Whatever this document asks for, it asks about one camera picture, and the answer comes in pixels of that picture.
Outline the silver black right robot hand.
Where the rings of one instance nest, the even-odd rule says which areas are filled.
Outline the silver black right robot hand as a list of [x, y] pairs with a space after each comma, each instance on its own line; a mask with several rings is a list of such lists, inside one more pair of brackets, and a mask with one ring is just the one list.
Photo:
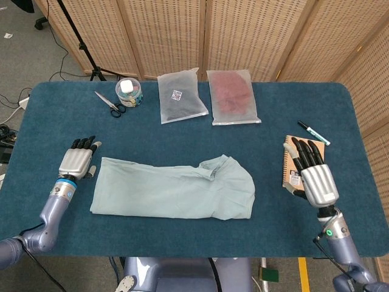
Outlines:
[[335, 204], [339, 193], [332, 173], [324, 163], [325, 144], [287, 135], [283, 147], [282, 186], [313, 207]]

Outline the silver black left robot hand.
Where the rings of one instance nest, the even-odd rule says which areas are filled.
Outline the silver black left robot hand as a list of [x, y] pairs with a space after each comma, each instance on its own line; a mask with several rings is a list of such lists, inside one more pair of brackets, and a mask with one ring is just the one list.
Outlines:
[[59, 167], [59, 178], [81, 180], [92, 178], [97, 167], [91, 165], [92, 156], [101, 146], [101, 142], [95, 142], [95, 136], [76, 139], [73, 141], [63, 157]]

